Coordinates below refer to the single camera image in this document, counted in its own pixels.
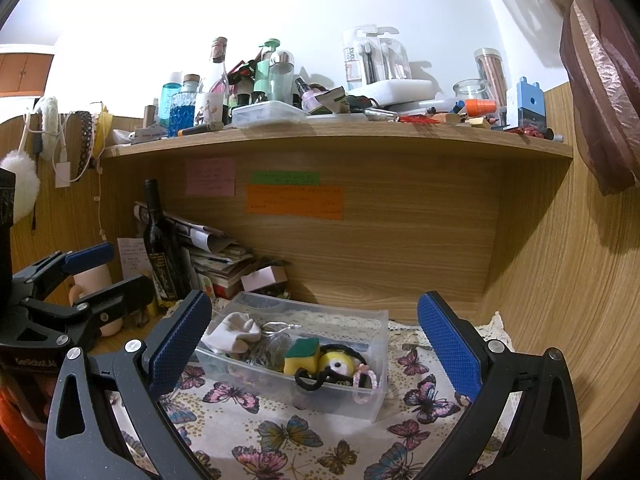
wooden cabinet wall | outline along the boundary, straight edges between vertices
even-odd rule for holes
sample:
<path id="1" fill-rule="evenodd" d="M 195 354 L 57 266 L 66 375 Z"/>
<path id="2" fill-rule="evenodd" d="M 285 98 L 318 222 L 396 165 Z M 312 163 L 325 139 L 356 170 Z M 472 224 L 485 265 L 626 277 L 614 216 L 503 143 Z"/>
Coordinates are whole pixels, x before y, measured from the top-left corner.
<path id="1" fill-rule="evenodd" d="M 0 97 L 44 95 L 51 54 L 0 54 Z"/>

pink hair tie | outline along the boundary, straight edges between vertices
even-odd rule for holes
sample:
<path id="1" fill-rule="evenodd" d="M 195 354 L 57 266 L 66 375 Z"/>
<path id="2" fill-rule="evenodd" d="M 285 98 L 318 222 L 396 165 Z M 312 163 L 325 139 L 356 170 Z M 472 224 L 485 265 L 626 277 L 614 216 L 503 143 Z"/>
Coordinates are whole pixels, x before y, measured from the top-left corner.
<path id="1" fill-rule="evenodd" d="M 358 368 L 356 368 L 356 373 L 354 373 L 353 375 L 353 400 L 355 400 L 358 404 L 366 404 L 370 401 L 370 396 L 361 397 L 358 394 L 358 384 L 360 384 L 360 377 L 363 374 L 369 376 L 369 379 L 371 380 L 371 388 L 373 390 L 377 389 L 378 387 L 378 379 L 376 378 L 376 374 L 374 373 L 374 371 L 367 365 L 359 365 Z"/>

orange cup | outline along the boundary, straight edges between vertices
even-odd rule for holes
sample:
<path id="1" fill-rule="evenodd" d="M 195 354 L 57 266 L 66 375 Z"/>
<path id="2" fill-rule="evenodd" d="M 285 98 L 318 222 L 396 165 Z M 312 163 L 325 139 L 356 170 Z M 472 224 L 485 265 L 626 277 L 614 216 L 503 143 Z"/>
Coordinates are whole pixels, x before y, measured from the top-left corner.
<path id="1" fill-rule="evenodd" d="M 488 99 L 469 99 L 465 101 L 466 113 L 469 117 L 493 114 L 497 110 L 495 101 Z"/>

white fluffy pom-pom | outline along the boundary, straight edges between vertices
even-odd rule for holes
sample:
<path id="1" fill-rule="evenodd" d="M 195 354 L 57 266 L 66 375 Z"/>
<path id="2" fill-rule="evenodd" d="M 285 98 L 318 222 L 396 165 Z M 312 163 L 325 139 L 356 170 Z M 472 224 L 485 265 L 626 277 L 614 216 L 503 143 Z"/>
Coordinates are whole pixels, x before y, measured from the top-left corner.
<path id="1" fill-rule="evenodd" d="M 0 162 L 0 168 L 15 173 L 14 224 L 17 224 L 33 210 L 38 197 L 40 180 L 36 163 L 27 153 L 13 150 Z"/>

white mug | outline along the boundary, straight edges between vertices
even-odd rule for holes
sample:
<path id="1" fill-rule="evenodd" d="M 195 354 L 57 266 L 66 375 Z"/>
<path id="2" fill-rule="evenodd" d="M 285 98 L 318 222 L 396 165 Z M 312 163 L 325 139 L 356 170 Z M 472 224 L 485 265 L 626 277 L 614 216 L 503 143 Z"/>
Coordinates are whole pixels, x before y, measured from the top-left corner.
<path id="1" fill-rule="evenodd" d="M 98 290 L 113 285 L 109 268 L 103 264 L 93 269 L 86 270 L 74 275 L 76 284 L 69 290 L 69 303 L 73 304 L 78 298 L 93 294 Z M 106 324 L 100 329 L 102 336 L 110 336 L 117 333 L 122 328 L 122 318 L 116 319 Z"/>

